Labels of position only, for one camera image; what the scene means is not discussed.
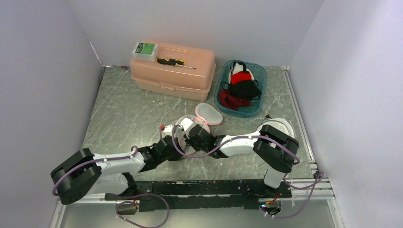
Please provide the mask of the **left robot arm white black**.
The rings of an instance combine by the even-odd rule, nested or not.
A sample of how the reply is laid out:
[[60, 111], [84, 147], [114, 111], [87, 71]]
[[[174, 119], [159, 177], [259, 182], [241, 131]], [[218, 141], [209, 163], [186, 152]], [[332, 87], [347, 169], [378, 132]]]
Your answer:
[[129, 200], [136, 195], [134, 174], [155, 169], [165, 161], [182, 157], [184, 140], [162, 138], [152, 146], [132, 147], [121, 154], [96, 154], [84, 148], [58, 165], [52, 172], [52, 194], [68, 205], [86, 195], [111, 193]]

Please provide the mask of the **white mesh laundry bag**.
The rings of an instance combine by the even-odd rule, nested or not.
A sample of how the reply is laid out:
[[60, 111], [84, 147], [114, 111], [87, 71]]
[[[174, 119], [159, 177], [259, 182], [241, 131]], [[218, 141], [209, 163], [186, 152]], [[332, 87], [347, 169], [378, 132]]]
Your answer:
[[281, 132], [287, 134], [288, 136], [294, 138], [295, 132], [291, 124], [283, 118], [267, 118], [258, 126], [257, 131], [259, 132], [263, 125], [270, 125]]

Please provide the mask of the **pink-trimmed mesh laundry bag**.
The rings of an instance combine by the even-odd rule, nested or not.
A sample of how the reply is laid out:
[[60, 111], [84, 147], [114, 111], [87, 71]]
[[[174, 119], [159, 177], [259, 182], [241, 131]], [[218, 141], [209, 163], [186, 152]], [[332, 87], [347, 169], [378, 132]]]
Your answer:
[[[196, 125], [200, 125], [209, 133], [211, 133], [211, 125], [219, 125], [223, 121], [223, 116], [213, 106], [207, 103], [200, 103], [196, 105], [194, 115], [182, 116], [176, 121], [175, 125], [178, 125], [179, 121], [185, 117], [191, 119]], [[192, 155], [196, 152], [190, 145], [186, 143], [185, 139], [187, 138], [187, 134], [185, 134], [184, 131], [181, 131], [180, 127], [175, 131], [175, 137], [179, 141], [181, 150], [186, 155]]]

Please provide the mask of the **bright red bra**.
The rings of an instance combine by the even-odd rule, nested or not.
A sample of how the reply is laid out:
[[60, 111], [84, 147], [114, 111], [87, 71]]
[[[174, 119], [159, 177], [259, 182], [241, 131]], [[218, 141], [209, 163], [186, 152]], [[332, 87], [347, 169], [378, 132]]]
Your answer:
[[250, 72], [248, 72], [248, 71], [246, 71], [246, 72], [241, 71], [241, 72], [232, 74], [230, 76], [230, 84], [231, 85], [235, 85], [235, 84], [237, 84], [238, 82], [241, 82], [241, 81], [252, 81], [252, 80], [253, 80], [253, 77], [250, 74]]

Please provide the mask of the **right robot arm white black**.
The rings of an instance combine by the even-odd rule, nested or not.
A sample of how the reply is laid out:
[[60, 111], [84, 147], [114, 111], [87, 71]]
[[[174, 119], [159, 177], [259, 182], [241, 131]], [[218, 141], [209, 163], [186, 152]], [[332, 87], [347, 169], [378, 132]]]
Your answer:
[[262, 192], [274, 197], [280, 191], [280, 183], [294, 165], [300, 163], [297, 157], [299, 142], [280, 129], [264, 124], [256, 132], [239, 135], [213, 136], [200, 126], [192, 128], [185, 141], [196, 151], [204, 151], [215, 159], [240, 154], [256, 154], [268, 169], [263, 179]]

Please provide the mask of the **black bra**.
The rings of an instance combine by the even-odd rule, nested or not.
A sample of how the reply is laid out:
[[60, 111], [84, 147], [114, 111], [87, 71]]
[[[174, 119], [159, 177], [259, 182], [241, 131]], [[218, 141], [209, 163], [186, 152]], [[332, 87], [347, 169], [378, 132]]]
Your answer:
[[262, 91], [258, 88], [258, 85], [257, 80], [243, 80], [235, 84], [220, 83], [222, 89], [228, 90], [231, 96], [246, 100], [258, 100], [261, 98]]

